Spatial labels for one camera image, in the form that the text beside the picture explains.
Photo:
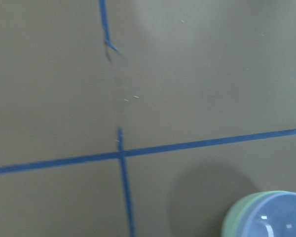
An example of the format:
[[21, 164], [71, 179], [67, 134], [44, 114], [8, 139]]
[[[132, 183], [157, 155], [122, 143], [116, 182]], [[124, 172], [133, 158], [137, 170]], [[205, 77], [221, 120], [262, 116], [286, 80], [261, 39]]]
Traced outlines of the green bowl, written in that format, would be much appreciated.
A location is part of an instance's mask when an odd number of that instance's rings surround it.
[[222, 223], [221, 237], [235, 237], [238, 232], [238, 226], [241, 222], [242, 217], [247, 211], [260, 199], [267, 198], [268, 196], [287, 193], [287, 191], [266, 191], [253, 193], [239, 199], [229, 209], [225, 215]]

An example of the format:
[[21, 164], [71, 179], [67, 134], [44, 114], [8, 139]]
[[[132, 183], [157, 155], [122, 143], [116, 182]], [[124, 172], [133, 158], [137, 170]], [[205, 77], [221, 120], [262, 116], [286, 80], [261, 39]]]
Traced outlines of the blue bowl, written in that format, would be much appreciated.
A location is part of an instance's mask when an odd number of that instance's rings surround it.
[[248, 215], [242, 237], [296, 237], [296, 193], [263, 199]]

